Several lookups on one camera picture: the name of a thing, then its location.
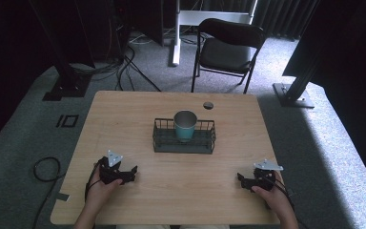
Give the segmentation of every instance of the wire basket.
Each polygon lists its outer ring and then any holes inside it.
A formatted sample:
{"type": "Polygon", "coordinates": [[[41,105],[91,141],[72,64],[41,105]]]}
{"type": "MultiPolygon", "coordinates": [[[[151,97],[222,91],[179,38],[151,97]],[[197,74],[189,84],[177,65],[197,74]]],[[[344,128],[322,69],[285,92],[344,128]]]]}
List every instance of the wire basket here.
{"type": "Polygon", "coordinates": [[[215,144],[213,120],[197,120],[193,137],[181,142],[171,118],[156,118],[153,124],[153,150],[160,153],[212,154],[215,144]]]}

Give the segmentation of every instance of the cable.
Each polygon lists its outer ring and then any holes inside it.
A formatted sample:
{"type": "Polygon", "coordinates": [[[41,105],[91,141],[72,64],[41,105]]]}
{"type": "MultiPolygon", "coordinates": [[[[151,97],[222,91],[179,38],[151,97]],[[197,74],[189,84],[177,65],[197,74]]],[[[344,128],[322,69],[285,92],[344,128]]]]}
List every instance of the cable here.
{"type": "MultiPolygon", "coordinates": [[[[201,37],[201,40],[200,40],[200,44],[203,44],[204,41],[206,40],[206,38],[208,37],[207,34],[204,34],[204,33],[201,33],[200,34],[200,37],[201,37]]],[[[186,44],[190,44],[190,45],[197,45],[197,41],[193,41],[193,40],[190,40],[190,39],[187,39],[187,38],[183,38],[183,37],[180,37],[180,40],[186,44]]]]}
{"type": "Polygon", "coordinates": [[[93,178],[94,172],[96,172],[96,168],[97,168],[97,166],[99,166],[99,165],[100,165],[100,161],[97,161],[97,163],[95,163],[95,164],[94,164],[94,166],[93,166],[93,170],[91,170],[91,175],[89,176],[88,182],[86,183],[86,187],[85,187],[85,200],[86,200],[86,198],[88,197],[88,192],[89,192],[89,190],[91,189],[91,187],[92,187],[94,184],[96,184],[96,183],[98,183],[98,182],[102,181],[101,179],[99,179],[99,180],[95,181],[93,184],[91,184],[91,181],[92,181],[92,178],[93,178]]]}
{"type": "MultiPolygon", "coordinates": [[[[285,185],[280,180],[276,180],[283,186],[283,187],[280,187],[278,184],[276,184],[272,180],[270,180],[266,177],[262,177],[262,178],[264,180],[268,181],[269,183],[273,184],[278,190],[280,190],[286,196],[287,200],[290,202],[291,207],[293,208],[293,211],[295,211],[295,206],[294,206],[293,202],[291,201],[290,196],[288,195],[287,188],[285,187],[285,185]]],[[[298,221],[298,223],[300,223],[304,228],[308,229],[308,226],[303,221],[301,221],[297,216],[295,216],[295,218],[298,221]]]]}
{"type": "Polygon", "coordinates": [[[55,157],[52,157],[52,156],[48,156],[48,157],[44,157],[42,159],[39,159],[37,162],[34,163],[34,168],[33,168],[33,173],[34,173],[34,177],[36,177],[38,180],[42,181],[42,182],[52,182],[52,186],[50,188],[50,190],[48,191],[47,195],[46,195],[46,198],[43,200],[43,202],[41,203],[38,211],[37,211],[37,214],[34,218],[34,223],[33,223],[33,226],[32,228],[35,228],[35,226],[37,225],[37,221],[38,221],[38,218],[41,214],[41,211],[43,210],[43,207],[44,205],[46,204],[47,200],[49,199],[50,195],[51,195],[51,192],[56,184],[56,182],[65,176],[66,173],[60,175],[60,172],[61,172],[61,163],[59,162],[59,160],[55,157]],[[37,168],[38,168],[38,165],[43,162],[43,161],[46,161],[46,160],[54,160],[56,165],[57,165],[57,173],[56,173],[56,176],[53,177],[53,178],[49,178],[49,179],[44,179],[44,178],[41,178],[38,174],[37,174],[37,168]]]}
{"type": "Polygon", "coordinates": [[[124,56],[125,59],[127,60],[127,62],[125,64],[125,66],[117,73],[117,84],[115,85],[115,90],[117,90],[117,87],[120,87],[120,90],[123,91],[123,87],[121,85],[121,76],[124,71],[126,71],[126,75],[129,77],[130,83],[132,84],[132,80],[130,77],[130,69],[128,69],[129,67],[131,67],[136,72],[138,72],[142,77],[144,77],[144,79],[147,80],[147,82],[149,82],[157,91],[161,92],[161,90],[145,74],[143,74],[134,63],[132,63],[132,60],[135,58],[135,51],[130,46],[128,46],[128,48],[130,50],[132,50],[132,57],[129,58],[127,55],[124,56]]]}
{"type": "Polygon", "coordinates": [[[102,78],[95,78],[95,79],[92,79],[91,81],[92,82],[96,82],[96,81],[104,80],[104,79],[107,79],[107,78],[112,77],[116,73],[117,73],[117,71],[114,71],[113,73],[110,73],[110,74],[108,74],[108,75],[106,75],[106,76],[104,76],[102,78]]]}
{"type": "Polygon", "coordinates": [[[91,75],[91,74],[98,74],[98,73],[112,73],[114,70],[117,70],[121,65],[121,62],[119,60],[113,60],[111,63],[109,63],[107,66],[98,68],[98,69],[90,69],[90,70],[84,70],[79,69],[77,67],[73,67],[73,70],[76,73],[82,74],[82,75],[91,75]]]}

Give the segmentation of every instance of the small round object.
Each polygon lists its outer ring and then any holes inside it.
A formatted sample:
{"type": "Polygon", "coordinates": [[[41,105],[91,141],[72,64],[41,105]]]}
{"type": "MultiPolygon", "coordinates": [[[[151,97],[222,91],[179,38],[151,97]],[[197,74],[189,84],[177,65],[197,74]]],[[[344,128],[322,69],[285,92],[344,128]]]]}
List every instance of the small round object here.
{"type": "Polygon", "coordinates": [[[207,110],[211,110],[211,109],[214,107],[214,105],[213,105],[213,103],[212,103],[212,102],[205,102],[205,103],[203,104],[203,107],[204,107],[205,109],[207,109],[207,110]]]}

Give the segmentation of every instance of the paper cup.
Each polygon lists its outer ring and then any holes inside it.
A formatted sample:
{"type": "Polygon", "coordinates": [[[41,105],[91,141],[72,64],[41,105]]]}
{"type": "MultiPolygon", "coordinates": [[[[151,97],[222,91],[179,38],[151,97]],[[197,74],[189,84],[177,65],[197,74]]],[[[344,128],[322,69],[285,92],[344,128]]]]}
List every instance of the paper cup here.
{"type": "Polygon", "coordinates": [[[181,142],[188,142],[192,139],[197,116],[191,111],[180,111],[174,115],[174,128],[176,137],[181,142]]]}

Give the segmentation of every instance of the robot controller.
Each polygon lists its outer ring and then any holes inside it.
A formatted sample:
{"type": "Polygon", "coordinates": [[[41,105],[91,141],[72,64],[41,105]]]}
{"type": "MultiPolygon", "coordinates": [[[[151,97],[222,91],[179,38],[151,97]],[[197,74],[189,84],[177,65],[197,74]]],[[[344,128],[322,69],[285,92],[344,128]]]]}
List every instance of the robot controller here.
{"type": "Polygon", "coordinates": [[[110,150],[108,150],[108,156],[103,156],[99,161],[100,179],[109,184],[114,180],[122,179],[121,185],[135,180],[135,174],[138,170],[138,166],[133,167],[129,172],[120,172],[118,169],[121,165],[121,159],[123,157],[110,150]]]}
{"type": "Polygon", "coordinates": [[[282,166],[278,166],[268,159],[255,163],[254,167],[254,179],[245,178],[243,175],[237,174],[237,179],[240,181],[241,187],[251,190],[251,192],[253,192],[253,186],[259,186],[267,191],[272,190],[275,186],[274,171],[284,170],[282,166]]]}

